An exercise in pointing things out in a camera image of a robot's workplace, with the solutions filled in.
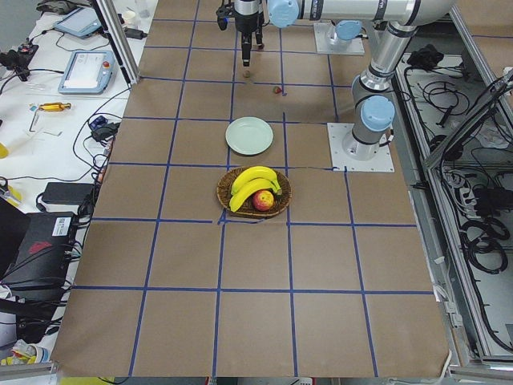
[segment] fruit basket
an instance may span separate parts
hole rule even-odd
[[[230,210],[230,199],[232,198],[232,184],[235,179],[248,167],[234,168],[228,171],[217,183],[217,199],[229,213],[238,217],[247,218],[270,218],[282,213],[290,203],[292,189],[289,180],[281,172],[274,170],[281,187],[281,195],[274,194],[274,204],[267,211],[258,211],[253,207],[252,198],[249,197],[236,212]]]

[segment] brown woven basket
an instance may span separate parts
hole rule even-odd
[[[270,218],[275,217],[284,211],[290,203],[292,198],[292,189],[290,188],[289,180],[281,172],[274,170],[278,176],[278,183],[280,184],[282,194],[281,196],[274,196],[274,205],[268,211],[258,211],[253,207],[251,197],[246,200],[237,210],[236,213],[230,210],[230,199],[232,198],[232,183],[233,181],[248,167],[234,168],[228,171],[217,183],[217,199],[232,215],[247,218]]]

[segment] apple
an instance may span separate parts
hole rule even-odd
[[[269,190],[259,190],[253,194],[252,202],[258,211],[268,211],[274,205],[274,195]]]

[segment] bunch of bananas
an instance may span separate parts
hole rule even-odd
[[[232,199],[230,210],[236,212],[252,194],[260,190],[272,190],[281,195],[276,172],[265,166],[253,166],[245,169],[232,184]]]

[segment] plate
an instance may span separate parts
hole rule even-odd
[[[233,120],[226,129],[226,143],[242,155],[256,155],[273,142],[273,129],[262,119],[246,116]]]

